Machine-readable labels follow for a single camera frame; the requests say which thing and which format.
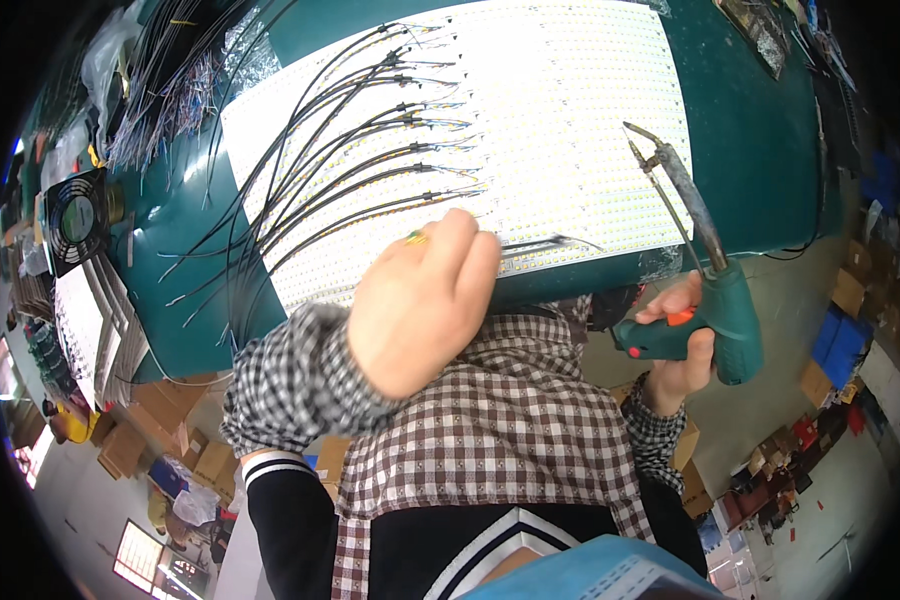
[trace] wire bundle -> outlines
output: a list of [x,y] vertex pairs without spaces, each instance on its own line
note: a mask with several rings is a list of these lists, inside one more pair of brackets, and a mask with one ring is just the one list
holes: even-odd
[[[163,257],[177,260],[164,273],[161,281],[186,258],[225,255],[224,266],[215,275],[187,294],[182,294],[168,303],[168,306],[172,306],[216,282],[214,290],[184,321],[183,327],[189,325],[192,319],[217,295],[227,291],[229,314],[227,328],[233,333],[235,345],[241,347],[247,341],[250,318],[266,284],[266,281],[259,281],[256,282],[256,285],[252,285],[257,262],[274,253],[288,234],[293,233],[304,220],[312,218],[316,213],[325,210],[359,189],[389,178],[435,171],[468,179],[468,183],[464,186],[456,186],[454,189],[440,192],[427,191],[408,198],[386,201],[338,218],[301,241],[292,244],[288,249],[284,245],[283,254],[270,260],[272,265],[267,270],[267,277],[272,276],[304,249],[330,234],[342,232],[360,222],[394,214],[398,211],[472,196],[483,191],[482,188],[475,185],[476,177],[471,174],[472,170],[451,169],[426,164],[422,161],[406,164],[406,160],[415,161],[416,159],[411,157],[421,153],[447,148],[468,150],[472,147],[467,145],[469,138],[456,142],[411,142],[400,148],[383,151],[353,166],[344,164],[346,153],[341,150],[348,144],[357,143],[386,131],[424,126],[430,129],[454,131],[467,127],[470,124],[466,121],[434,118],[428,113],[434,109],[456,108],[460,102],[400,102],[392,108],[365,119],[358,126],[349,128],[340,134],[334,134],[340,126],[332,126],[332,124],[337,122],[341,111],[351,105],[363,90],[392,85],[400,87],[413,85],[415,88],[420,87],[421,89],[423,85],[433,85],[449,88],[451,93],[453,93],[452,90],[456,90],[456,82],[404,74],[406,71],[417,68],[439,69],[454,65],[452,62],[406,59],[412,47],[399,45],[400,42],[414,40],[415,33],[429,32],[434,29],[436,28],[407,26],[398,23],[382,25],[358,38],[327,61],[307,85],[286,125],[264,151],[249,177],[240,186],[237,196],[232,199],[220,219],[186,252],[162,254]],[[391,42],[396,47],[379,62],[354,70],[343,77],[332,78],[333,74],[339,71],[349,59],[381,42]],[[326,138],[330,138],[329,141],[322,143]],[[211,161],[215,162],[216,151],[212,150],[211,155]],[[212,173],[211,163],[208,168],[208,197]],[[257,187],[257,191],[265,186],[262,208],[251,220],[249,228],[235,238],[236,217],[254,186]],[[207,240],[226,227],[229,230],[226,246],[210,251],[199,251]]]
[[107,149],[111,169],[146,174],[176,136],[192,135],[215,110],[221,63],[213,45],[252,6],[235,0],[160,0],[146,20],[129,65],[126,110]]

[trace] green table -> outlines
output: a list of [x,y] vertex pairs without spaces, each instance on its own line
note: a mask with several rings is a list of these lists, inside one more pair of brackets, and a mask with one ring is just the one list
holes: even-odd
[[[455,4],[461,2],[300,0],[274,24],[270,43],[280,63],[288,66],[380,23]],[[816,210],[817,117],[802,56],[791,54],[780,80],[773,80],[716,7],[689,0],[671,0],[671,6],[672,17],[662,20],[683,90],[693,140],[694,179],[723,246],[731,255],[749,256],[803,244],[813,234]],[[138,176],[118,175],[127,211],[133,210],[136,217],[133,267],[127,267],[125,242],[114,245],[110,255],[153,351],[172,377],[231,366],[229,347],[216,345],[227,322],[223,295],[182,329],[208,290],[175,306],[164,306],[216,274],[225,259],[220,255],[188,260],[157,283],[173,260],[156,253],[187,250],[237,192],[228,157],[221,151],[210,190],[214,201],[210,209],[202,210],[212,126],[209,120],[199,138],[177,140],[172,160],[158,161],[147,172],[143,193]],[[821,231],[832,233],[839,227],[840,202],[828,201],[824,208]],[[238,234],[246,226],[247,219],[240,214]],[[220,248],[226,239],[227,232],[221,232],[206,248]],[[699,244],[696,251],[705,255]],[[680,249],[648,250],[508,277],[498,282],[493,303],[545,302],[670,277],[689,268],[690,261],[682,260],[682,254]],[[258,281],[264,274],[263,267],[258,267]],[[264,285],[250,328],[253,335],[266,333],[286,318],[273,287],[269,282]],[[147,356],[137,378],[159,377]]]

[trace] orange button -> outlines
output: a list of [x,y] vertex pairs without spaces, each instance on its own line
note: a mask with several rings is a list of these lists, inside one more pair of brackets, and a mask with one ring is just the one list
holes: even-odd
[[667,325],[670,327],[681,326],[684,323],[693,319],[694,313],[697,312],[696,306],[691,306],[682,312],[678,312],[672,315],[667,315]]

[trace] checkered shirt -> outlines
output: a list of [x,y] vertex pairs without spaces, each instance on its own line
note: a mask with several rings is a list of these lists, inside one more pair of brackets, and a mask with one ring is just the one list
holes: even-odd
[[[647,468],[669,469],[657,458],[673,453],[685,415],[661,418],[633,398],[621,412],[605,390],[583,380],[589,302],[540,304],[552,318],[488,317],[402,407],[386,404],[354,364],[347,312],[305,305],[238,354],[220,431],[238,456],[263,448],[300,452],[323,433],[355,437],[336,500],[335,598],[367,597],[371,522],[406,508],[599,505],[612,512],[620,535],[653,542],[636,469],[646,471],[645,457]],[[637,448],[648,442],[665,447]]]

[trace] white circuit board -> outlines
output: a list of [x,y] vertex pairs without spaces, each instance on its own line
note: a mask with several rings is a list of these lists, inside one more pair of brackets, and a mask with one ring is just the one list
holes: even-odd
[[[284,235],[264,254],[264,265],[273,269],[302,240],[359,210],[427,191],[482,193],[363,219],[320,238],[271,276],[288,311],[308,301],[349,305],[363,272],[385,246],[453,207],[473,213],[480,227],[497,234],[504,246],[554,234],[583,240],[504,251],[501,278],[683,242],[637,167],[622,126],[631,122],[671,143],[692,174],[684,98],[655,12],[607,0],[485,0],[408,16],[399,23],[346,54],[304,102],[397,49],[409,50],[402,60],[413,62],[413,68],[381,76],[399,73],[436,81],[360,90],[302,154],[297,168],[310,159],[316,164],[325,144],[400,103],[428,103],[422,110],[418,106],[414,116],[432,124],[389,128],[341,147],[309,182],[281,198],[277,210],[264,219],[259,238],[273,228],[286,203],[287,214],[307,206],[349,169],[412,142],[438,149],[373,166],[334,192],[416,163],[448,170],[396,174],[341,196]],[[238,186],[280,136],[320,69],[370,31],[301,58],[226,107],[221,114],[224,143]],[[288,137],[279,160],[267,162],[243,204],[249,220],[262,210],[275,168],[279,181],[330,111],[326,107],[307,119]],[[649,140],[633,133],[629,137],[645,157],[653,153]],[[676,190],[660,169],[654,173],[692,236],[693,222]]]

